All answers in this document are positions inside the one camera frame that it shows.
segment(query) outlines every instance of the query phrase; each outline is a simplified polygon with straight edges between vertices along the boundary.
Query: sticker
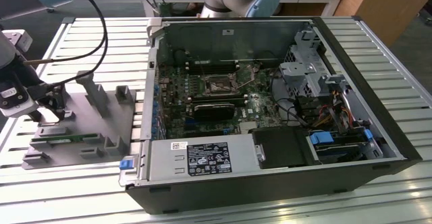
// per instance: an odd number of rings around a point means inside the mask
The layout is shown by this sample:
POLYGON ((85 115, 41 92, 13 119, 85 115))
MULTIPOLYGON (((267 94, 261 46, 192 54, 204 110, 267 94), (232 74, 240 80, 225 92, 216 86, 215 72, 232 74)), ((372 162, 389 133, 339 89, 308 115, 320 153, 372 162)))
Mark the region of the sticker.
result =
POLYGON ((171 142, 171 150, 185 150, 188 142, 171 142))
POLYGON ((188 145, 187 148, 191 176, 232 172, 227 142, 188 145))
POLYGON ((223 35, 235 35, 235 30, 233 29, 224 29, 223 30, 223 35))

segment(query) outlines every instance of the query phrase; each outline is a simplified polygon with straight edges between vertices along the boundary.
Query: barcode sticker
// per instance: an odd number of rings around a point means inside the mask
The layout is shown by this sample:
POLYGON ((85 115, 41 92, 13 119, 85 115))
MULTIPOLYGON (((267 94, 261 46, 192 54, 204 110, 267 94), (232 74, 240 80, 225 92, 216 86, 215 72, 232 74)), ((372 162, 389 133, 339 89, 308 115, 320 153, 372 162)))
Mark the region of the barcode sticker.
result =
POLYGON ((185 150, 188 142, 171 142, 171 150, 185 150))

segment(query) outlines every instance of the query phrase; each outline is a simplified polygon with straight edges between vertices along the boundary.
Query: metal bracket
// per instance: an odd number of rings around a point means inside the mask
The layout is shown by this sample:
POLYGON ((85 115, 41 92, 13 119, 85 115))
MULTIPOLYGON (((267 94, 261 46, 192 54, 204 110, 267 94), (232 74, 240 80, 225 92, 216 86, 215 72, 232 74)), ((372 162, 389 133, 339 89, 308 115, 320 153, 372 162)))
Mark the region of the metal bracket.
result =
POLYGON ((147 23, 147 35, 148 38, 155 38, 161 32, 159 32, 164 28, 163 18, 149 18, 147 23))

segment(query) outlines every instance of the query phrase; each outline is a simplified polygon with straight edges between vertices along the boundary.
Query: blue latch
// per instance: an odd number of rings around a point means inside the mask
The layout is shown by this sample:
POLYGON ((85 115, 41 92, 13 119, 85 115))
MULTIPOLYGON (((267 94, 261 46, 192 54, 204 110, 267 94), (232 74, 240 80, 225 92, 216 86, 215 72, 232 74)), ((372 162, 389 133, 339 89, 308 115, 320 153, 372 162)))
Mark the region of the blue latch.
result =
POLYGON ((328 131, 316 132, 311 135, 311 142, 313 145, 316 144, 325 144, 325 143, 333 143, 333 137, 332 134, 328 131))
POLYGON ((133 169, 133 160, 121 160, 119 168, 120 170, 133 169))
POLYGON ((365 129, 365 130, 364 130, 364 135, 365 135, 367 139, 368 139, 369 141, 372 141, 372 139, 373 139, 373 135, 372 135, 372 132, 371 132, 369 129, 365 129))

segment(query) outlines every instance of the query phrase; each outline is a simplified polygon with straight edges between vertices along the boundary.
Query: gray 3d printed holder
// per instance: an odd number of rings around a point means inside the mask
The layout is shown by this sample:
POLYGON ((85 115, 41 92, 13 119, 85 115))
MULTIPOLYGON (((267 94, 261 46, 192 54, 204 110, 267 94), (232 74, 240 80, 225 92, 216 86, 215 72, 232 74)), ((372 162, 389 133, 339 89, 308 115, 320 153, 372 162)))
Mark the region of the gray 3d printed holder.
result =
POLYGON ((65 119, 39 125, 24 169, 119 161, 128 155, 136 92, 127 86, 105 92, 92 79, 93 74, 77 79, 87 93, 65 94, 65 119))

